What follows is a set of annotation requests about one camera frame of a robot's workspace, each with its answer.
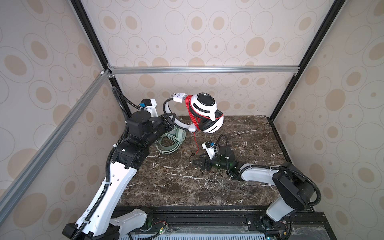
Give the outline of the mint green headphones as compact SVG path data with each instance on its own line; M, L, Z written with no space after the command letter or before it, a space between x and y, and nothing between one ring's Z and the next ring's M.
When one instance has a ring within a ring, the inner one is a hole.
M174 127L172 131L162 135L161 138L156 141L155 146L162 154L172 154L179 149L185 139L186 131ZM163 141L171 141L172 144L165 146L163 145Z

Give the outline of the black white headphones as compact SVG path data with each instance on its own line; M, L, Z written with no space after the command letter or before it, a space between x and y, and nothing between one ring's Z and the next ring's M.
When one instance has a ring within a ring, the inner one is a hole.
M218 110L218 105L210 94L198 93L195 95L187 95L185 93L177 93L171 95L163 103L164 113L173 113L169 107L169 102L184 104L192 123L187 125L178 119L176 115L175 126L179 129L212 134L218 131L224 123L224 114Z

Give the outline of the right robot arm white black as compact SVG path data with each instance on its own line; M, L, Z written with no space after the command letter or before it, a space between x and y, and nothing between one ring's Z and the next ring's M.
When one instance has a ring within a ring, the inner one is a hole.
M265 228L280 222L295 211L303 211L321 202L320 188L292 163L280 166L243 164L237 161L227 135L219 135L216 142L202 143L205 154L191 161L203 171L223 169L229 179L265 183L277 188L280 197L271 203L261 217Z

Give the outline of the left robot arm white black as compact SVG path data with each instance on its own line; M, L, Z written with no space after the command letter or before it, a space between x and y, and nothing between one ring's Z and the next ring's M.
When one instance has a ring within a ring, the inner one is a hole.
M106 176L94 199L79 219L63 230L70 240L118 240L135 229L152 225L148 220L151 211L144 207L117 218L112 215L128 183L149 156L150 146L174 129L176 115L157 117L137 106L138 111L129 116L125 108L129 100L116 87L112 92L126 125L107 157Z

